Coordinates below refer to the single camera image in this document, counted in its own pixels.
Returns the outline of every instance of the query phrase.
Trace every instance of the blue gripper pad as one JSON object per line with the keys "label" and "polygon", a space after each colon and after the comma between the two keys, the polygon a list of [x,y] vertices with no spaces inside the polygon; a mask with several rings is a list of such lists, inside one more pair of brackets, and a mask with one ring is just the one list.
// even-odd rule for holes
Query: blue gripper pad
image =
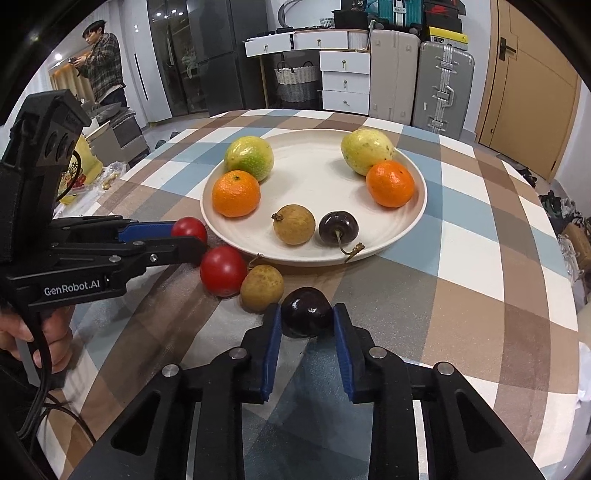
{"label": "blue gripper pad", "polygon": [[335,317],[336,356],[339,360],[340,378],[343,382],[343,389],[349,397],[349,400],[353,401],[353,393],[355,392],[353,362],[346,341],[344,322],[347,322],[347,320],[342,318],[342,312],[340,312],[340,310],[341,308],[339,305],[333,307],[333,314]]}
{"label": "blue gripper pad", "polygon": [[175,222],[130,223],[119,232],[119,241],[123,243],[134,240],[152,240],[169,238]]}
{"label": "blue gripper pad", "polygon": [[275,310],[271,336],[267,344],[267,351],[262,363],[262,385],[261,397],[264,401],[269,400],[275,383],[275,372],[277,370],[277,359],[279,358],[279,347],[281,345],[281,307],[278,305]]}

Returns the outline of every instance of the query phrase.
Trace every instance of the metal screw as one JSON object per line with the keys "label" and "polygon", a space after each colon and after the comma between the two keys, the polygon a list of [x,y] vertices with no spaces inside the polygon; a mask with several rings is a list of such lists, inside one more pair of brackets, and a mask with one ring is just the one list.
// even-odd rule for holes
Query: metal screw
{"label": "metal screw", "polygon": [[164,366],[164,368],[162,369],[162,374],[165,377],[174,377],[178,373],[178,370],[178,365],[169,364]]}
{"label": "metal screw", "polygon": [[246,357],[247,353],[248,352],[246,349],[242,348],[241,346],[237,346],[236,348],[230,350],[230,358],[233,358],[234,360],[240,360]]}
{"label": "metal screw", "polygon": [[388,352],[380,346],[373,346],[369,349],[369,356],[371,358],[385,358],[386,355],[388,355]]}
{"label": "metal screw", "polygon": [[452,364],[448,364],[447,362],[441,362],[437,366],[437,370],[442,375],[451,375],[455,371],[454,368],[453,368],[453,365]]}

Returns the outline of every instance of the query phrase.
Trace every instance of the red tomato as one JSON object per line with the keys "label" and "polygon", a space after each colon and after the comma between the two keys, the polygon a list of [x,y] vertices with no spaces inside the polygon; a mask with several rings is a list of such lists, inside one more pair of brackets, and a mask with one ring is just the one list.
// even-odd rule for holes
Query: red tomato
{"label": "red tomato", "polygon": [[173,225],[172,236],[193,236],[207,245],[207,230],[205,226],[194,217],[183,217]]}
{"label": "red tomato", "polygon": [[240,292],[247,273],[246,261],[238,250],[229,245],[212,248],[201,260],[201,282],[218,297],[229,297]]}

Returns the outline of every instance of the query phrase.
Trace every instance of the human hand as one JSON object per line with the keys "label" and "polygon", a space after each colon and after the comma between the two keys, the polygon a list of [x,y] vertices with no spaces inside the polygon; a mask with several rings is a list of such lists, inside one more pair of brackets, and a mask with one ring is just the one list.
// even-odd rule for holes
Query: human hand
{"label": "human hand", "polygon": [[86,64],[87,57],[88,57],[88,55],[82,55],[81,57],[78,57],[74,61],[74,67],[79,68],[79,67],[84,66]]}
{"label": "human hand", "polygon": [[[74,306],[58,308],[51,317],[43,320],[41,329],[49,344],[53,373],[65,369],[72,358],[72,330],[70,321],[74,314]],[[25,322],[14,312],[0,312],[0,349],[7,350],[17,360],[21,356],[15,339],[33,341],[33,334]],[[33,361],[41,368],[39,350],[33,354]]]}

